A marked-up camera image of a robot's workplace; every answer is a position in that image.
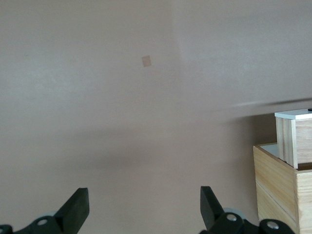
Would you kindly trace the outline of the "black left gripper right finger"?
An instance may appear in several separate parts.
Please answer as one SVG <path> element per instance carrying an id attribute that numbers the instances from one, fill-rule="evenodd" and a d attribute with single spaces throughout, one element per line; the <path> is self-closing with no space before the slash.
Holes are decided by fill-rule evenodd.
<path id="1" fill-rule="evenodd" d="M 293 234 L 284 222 L 263 219 L 256 226 L 233 212 L 225 212 L 209 186 L 200 188 L 200 212 L 206 229 L 202 234 Z"/>

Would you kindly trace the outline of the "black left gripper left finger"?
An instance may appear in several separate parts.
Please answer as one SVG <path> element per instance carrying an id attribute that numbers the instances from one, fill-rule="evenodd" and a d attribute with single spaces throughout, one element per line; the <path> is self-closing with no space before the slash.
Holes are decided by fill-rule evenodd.
<path id="1" fill-rule="evenodd" d="M 89 215 L 89 192 L 78 188 L 73 195 L 53 215 L 34 220 L 19 231 L 10 225 L 1 225 L 2 234 L 77 234 Z"/>

